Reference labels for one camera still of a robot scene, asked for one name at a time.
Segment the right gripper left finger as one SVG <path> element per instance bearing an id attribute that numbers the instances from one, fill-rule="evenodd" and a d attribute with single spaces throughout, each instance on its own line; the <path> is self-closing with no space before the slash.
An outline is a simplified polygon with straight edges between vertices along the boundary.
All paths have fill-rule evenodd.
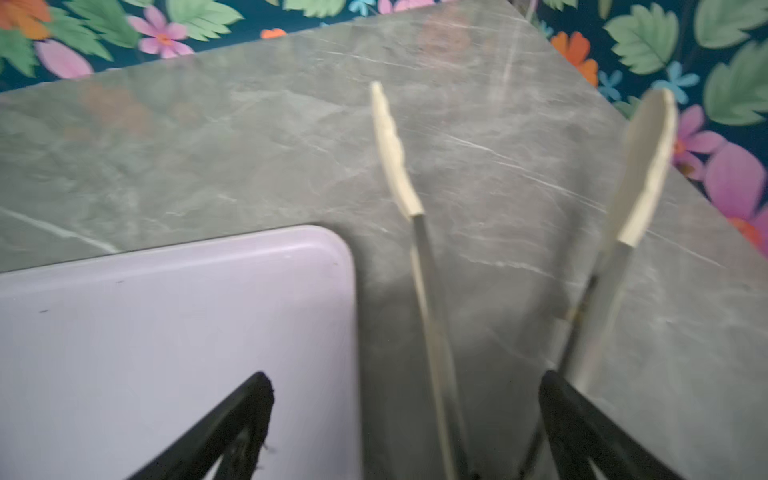
<path id="1" fill-rule="evenodd" d="M 131 476 L 140 479 L 250 479 L 268 435 L 275 397 L 256 372 L 159 456 Z"/>

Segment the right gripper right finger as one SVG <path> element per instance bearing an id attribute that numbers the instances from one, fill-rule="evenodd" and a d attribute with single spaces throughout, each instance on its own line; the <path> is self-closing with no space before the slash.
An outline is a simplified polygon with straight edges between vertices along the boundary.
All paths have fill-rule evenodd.
<path id="1" fill-rule="evenodd" d="M 596 408 L 557 371 L 544 373 L 538 402 L 561 479 L 673 479 L 682 477 Z"/>

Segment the lavender plastic tray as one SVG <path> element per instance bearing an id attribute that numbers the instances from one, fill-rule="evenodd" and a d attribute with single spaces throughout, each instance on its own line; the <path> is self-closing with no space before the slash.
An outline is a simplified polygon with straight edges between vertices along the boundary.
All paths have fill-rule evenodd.
<path id="1" fill-rule="evenodd" d="M 354 261 L 296 226 L 5 273 L 1 475 L 125 479 L 248 377 L 259 479 L 359 479 Z"/>

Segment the steel tongs cream tips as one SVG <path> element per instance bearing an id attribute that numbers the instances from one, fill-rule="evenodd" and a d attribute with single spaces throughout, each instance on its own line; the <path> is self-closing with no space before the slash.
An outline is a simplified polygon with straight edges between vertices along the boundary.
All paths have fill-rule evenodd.
<path id="1" fill-rule="evenodd" d="M 380 82 L 370 86 L 376 144 L 391 194 L 413 232 L 411 263 L 418 295 L 437 436 L 448 479 L 468 479 L 466 423 L 441 282 L 428 235 L 426 215 L 406 169 L 404 147 Z M 677 138 L 678 110 L 668 90 L 645 94 L 623 144 L 626 169 L 609 206 L 600 250 L 588 286 L 571 318 L 572 330 L 558 371 L 580 393 L 590 387 L 615 324 L 620 295 L 633 253 L 645 236 L 669 172 Z"/>

